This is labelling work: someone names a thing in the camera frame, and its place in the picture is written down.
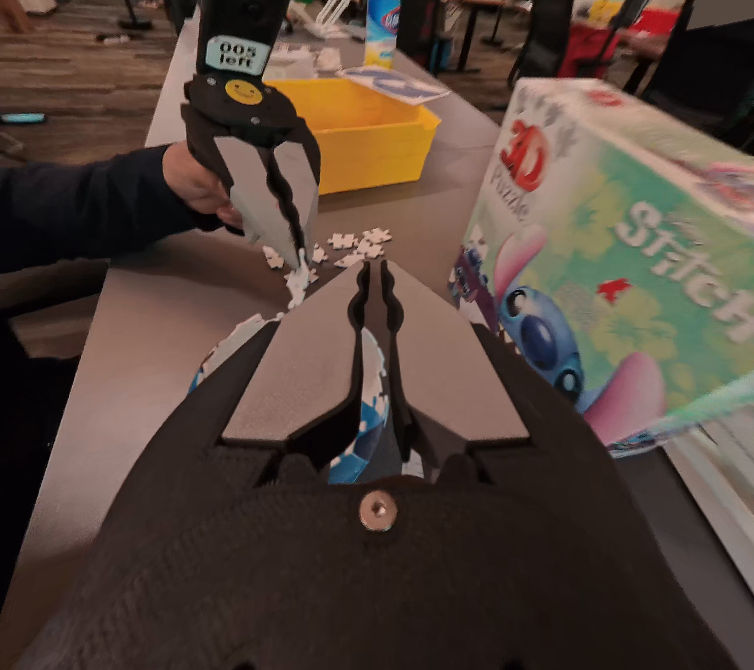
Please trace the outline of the partly built puzzle ball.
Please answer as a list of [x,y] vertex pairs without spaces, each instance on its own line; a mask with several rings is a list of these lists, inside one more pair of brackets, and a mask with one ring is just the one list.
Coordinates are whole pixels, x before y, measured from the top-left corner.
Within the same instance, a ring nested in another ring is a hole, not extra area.
[[[241,321],[230,335],[209,351],[194,374],[188,388],[189,392],[192,392],[241,345],[255,336],[268,323],[269,320],[259,313]],[[328,482],[331,485],[350,485],[360,479],[372,461],[390,416],[388,375],[384,354],[376,338],[368,329],[362,329],[361,339],[363,385],[360,425],[353,441],[329,465]]]

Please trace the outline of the person's left forearm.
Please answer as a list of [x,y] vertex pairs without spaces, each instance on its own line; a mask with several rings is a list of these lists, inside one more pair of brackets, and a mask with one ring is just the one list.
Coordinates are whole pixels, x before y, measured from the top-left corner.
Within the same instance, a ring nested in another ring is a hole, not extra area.
[[168,236],[215,229],[168,186],[167,147],[87,165],[1,169],[1,273],[137,252]]

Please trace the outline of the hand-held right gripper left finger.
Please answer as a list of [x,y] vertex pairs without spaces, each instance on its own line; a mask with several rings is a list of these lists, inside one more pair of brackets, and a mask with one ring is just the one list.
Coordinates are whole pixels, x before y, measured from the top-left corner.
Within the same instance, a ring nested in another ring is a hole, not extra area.
[[361,420],[370,263],[358,262],[289,312],[230,415],[224,444],[303,455],[320,471]]

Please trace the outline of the person's dark clothing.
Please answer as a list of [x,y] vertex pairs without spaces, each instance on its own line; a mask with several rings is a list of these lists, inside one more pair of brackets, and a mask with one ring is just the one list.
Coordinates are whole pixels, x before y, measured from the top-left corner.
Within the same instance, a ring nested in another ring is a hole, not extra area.
[[65,411],[79,358],[33,358],[1,327],[1,602]]

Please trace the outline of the person's left hand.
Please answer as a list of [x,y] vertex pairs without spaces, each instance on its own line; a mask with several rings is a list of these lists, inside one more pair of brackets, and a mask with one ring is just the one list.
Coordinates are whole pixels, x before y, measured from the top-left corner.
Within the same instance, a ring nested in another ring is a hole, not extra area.
[[195,214],[199,226],[223,225],[241,232],[242,217],[220,178],[202,166],[185,141],[167,147],[162,158],[166,185]]

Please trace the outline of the group of black office chairs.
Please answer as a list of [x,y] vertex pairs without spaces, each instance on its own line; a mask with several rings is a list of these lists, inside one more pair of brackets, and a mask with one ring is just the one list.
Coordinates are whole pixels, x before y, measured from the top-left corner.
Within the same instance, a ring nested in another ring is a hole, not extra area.
[[640,99],[674,117],[752,151],[752,17],[734,23],[691,27],[701,0],[684,0],[668,35],[630,33],[624,13],[597,28],[571,22],[575,0],[533,0],[529,32],[507,85],[524,78],[602,78],[618,44],[638,44],[636,67],[624,86],[635,94],[653,64]]

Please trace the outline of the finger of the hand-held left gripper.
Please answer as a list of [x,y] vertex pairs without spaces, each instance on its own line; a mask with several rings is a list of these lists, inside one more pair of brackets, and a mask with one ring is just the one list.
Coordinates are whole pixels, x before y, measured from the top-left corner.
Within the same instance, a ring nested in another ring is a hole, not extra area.
[[272,152],[282,180],[282,199],[298,248],[314,250],[312,225],[317,217],[319,187],[304,146],[286,141]]
[[298,267],[298,244],[285,213],[282,180],[273,149],[262,149],[235,137],[215,137],[231,180],[229,197],[252,239],[273,248],[292,268]]

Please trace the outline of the red plastic bin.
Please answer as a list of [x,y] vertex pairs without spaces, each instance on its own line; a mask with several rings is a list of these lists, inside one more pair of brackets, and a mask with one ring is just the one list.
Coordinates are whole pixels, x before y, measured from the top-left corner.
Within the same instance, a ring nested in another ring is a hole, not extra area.
[[[573,79],[580,76],[601,79],[613,63],[620,44],[634,40],[657,41],[668,39],[679,17],[678,11],[668,11],[659,7],[646,8],[636,23],[628,28],[619,29],[614,38],[606,44],[610,35],[607,24],[599,24],[587,18],[578,18],[571,22],[569,40],[565,56],[556,73],[558,79]],[[600,64],[595,72],[583,72],[582,64],[598,58],[603,50]]]

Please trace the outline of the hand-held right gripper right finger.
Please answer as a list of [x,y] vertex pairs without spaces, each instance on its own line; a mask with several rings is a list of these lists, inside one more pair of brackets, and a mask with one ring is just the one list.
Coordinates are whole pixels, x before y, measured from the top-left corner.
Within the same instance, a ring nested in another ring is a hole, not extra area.
[[388,382],[401,461],[413,453],[440,472],[468,467],[491,482],[486,452],[529,443],[529,430],[504,385],[482,325],[392,261],[380,266],[390,334]]

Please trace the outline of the yellow plastic bin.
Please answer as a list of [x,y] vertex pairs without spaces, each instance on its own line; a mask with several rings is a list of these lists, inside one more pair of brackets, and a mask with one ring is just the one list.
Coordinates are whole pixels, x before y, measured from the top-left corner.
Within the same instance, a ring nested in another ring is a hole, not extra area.
[[441,119],[345,78],[277,80],[320,149],[320,196],[416,182]]

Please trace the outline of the white open box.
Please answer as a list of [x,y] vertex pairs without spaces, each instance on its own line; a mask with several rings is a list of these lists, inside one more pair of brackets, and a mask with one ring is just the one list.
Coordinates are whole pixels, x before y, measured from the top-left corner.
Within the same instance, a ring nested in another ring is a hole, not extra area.
[[334,46],[277,44],[271,52],[263,81],[330,78],[342,71],[340,51]]

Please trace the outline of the puzzle pieces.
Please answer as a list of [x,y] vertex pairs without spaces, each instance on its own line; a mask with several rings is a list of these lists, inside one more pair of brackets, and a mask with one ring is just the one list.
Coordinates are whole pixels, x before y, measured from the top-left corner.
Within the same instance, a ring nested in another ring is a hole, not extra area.
[[377,260],[384,256],[384,246],[393,240],[387,229],[375,228],[361,233],[333,233],[324,245],[315,242],[307,264],[312,269],[331,261],[346,269],[360,260]]

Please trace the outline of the printed paper sheet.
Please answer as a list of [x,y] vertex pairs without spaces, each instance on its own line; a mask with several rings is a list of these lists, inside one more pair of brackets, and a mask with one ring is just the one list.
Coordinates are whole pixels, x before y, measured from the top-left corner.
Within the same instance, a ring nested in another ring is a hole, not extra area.
[[409,106],[424,106],[450,94],[436,83],[377,65],[340,70],[336,76]]

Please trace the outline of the white puzzle piece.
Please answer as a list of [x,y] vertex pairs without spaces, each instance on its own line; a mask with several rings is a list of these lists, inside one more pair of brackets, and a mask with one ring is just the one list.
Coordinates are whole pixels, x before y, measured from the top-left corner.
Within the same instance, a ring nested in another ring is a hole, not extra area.
[[298,267],[284,276],[288,288],[290,301],[287,310],[292,311],[302,305],[306,298],[307,289],[319,280],[315,269],[310,268],[307,262],[306,250],[298,250]]

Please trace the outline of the yellow white wipes canister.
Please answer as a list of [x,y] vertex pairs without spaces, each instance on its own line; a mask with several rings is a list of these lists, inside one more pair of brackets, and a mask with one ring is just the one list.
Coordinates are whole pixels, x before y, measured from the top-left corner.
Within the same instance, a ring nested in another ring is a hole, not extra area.
[[401,0],[366,0],[366,66],[393,68],[400,15]]

